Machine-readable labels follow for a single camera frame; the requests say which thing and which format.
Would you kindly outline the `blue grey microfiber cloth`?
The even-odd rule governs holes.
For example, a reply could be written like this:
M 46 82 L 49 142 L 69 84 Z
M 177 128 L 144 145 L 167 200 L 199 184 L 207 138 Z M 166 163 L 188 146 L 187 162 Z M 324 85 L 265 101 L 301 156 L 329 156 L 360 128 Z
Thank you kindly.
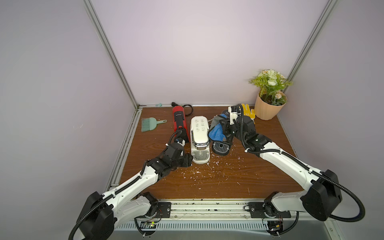
M 223 127 L 220 124 L 220 120 L 226 120 L 227 116 L 225 114 L 220 114 L 215 116 L 211 120 L 210 124 L 210 130 L 209 130 L 209 138 L 212 141 L 217 141 L 217 142 L 226 142 L 227 138 L 223 133 Z

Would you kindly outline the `black coffee machine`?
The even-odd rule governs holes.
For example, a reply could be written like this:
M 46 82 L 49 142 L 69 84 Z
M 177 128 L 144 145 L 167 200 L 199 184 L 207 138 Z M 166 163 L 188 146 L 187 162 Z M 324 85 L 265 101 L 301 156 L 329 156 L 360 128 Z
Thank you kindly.
M 222 114 L 225 114 L 227 116 L 227 119 L 229 118 L 229 113 L 227 110 L 223 111 Z M 220 156 L 226 156 L 229 154 L 230 149 L 231 149 L 231 144 L 228 141 L 226 141 L 226 142 L 212 141 L 212 142 L 213 142 L 212 150 L 215 154 L 220 155 Z

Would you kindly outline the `white coffee machine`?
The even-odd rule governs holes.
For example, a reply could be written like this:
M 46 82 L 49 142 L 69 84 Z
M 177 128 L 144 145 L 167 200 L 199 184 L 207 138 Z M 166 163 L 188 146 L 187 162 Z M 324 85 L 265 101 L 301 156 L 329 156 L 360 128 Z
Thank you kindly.
M 209 123 L 204 116 L 191 119 L 191 154 L 196 164 L 206 164 L 210 160 Z

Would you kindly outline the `red coffee machine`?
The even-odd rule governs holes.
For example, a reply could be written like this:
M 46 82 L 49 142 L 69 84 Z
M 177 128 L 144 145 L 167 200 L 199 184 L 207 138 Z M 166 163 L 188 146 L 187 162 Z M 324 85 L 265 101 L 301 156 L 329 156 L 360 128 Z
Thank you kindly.
M 186 143 L 190 142 L 189 133 L 187 130 L 186 114 L 183 106 L 172 103 L 174 131 L 179 132 L 178 138 L 183 139 Z

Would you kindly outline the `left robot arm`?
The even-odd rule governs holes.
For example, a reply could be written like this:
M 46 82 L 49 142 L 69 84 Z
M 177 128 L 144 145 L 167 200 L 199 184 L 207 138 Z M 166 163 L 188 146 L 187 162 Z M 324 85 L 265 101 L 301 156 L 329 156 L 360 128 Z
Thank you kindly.
M 185 152 L 181 134 L 181 130 L 174 132 L 164 150 L 145 161 L 142 169 L 124 183 L 102 194 L 90 194 L 68 238 L 74 239 L 80 231 L 85 240 L 107 240 L 120 225 L 140 216 L 153 216 L 158 200 L 142 191 L 177 168 L 192 165 L 193 157 Z

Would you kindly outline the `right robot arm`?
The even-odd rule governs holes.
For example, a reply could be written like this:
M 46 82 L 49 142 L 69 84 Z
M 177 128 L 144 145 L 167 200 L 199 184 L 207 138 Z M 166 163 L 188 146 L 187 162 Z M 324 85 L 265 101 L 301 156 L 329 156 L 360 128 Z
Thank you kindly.
M 308 213 L 319 221 L 331 218 L 345 223 L 361 221 L 366 215 L 363 202 L 349 189 L 339 183 L 338 176 L 330 171 L 314 168 L 280 148 L 268 137 L 256 132 L 254 121 L 244 114 L 241 104 L 229 107 L 219 115 L 220 125 L 229 143 L 237 138 L 245 152 L 253 154 L 290 176 L 302 191 L 292 193 L 273 192 L 263 203 L 265 217 L 280 218 L 282 213 L 296 212 L 294 223 L 287 229 L 275 227 L 269 229 L 272 236 L 281 236 L 294 228 L 300 213 Z M 333 211 L 342 202 L 342 193 L 349 195 L 358 205 L 355 217 L 339 217 Z

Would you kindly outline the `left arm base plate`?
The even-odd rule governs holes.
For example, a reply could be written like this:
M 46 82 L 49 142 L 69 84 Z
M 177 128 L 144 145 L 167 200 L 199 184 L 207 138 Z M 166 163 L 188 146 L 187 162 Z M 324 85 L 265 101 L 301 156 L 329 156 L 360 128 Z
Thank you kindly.
M 155 207 L 150 207 L 150 210 L 138 218 L 151 219 L 151 218 L 170 218 L 172 203 L 171 202 L 159 202 Z

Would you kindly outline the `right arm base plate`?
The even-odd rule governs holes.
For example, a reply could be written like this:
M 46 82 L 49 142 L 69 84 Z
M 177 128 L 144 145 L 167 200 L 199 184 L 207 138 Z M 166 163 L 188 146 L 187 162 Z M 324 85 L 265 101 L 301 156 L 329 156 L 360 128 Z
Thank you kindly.
M 292 215 L 289 211 L 279 212 L 272 205 L 262 202 L 249 202 L 244 206 L 244 210 L 251 214 L 251 218 L 291 218 Z

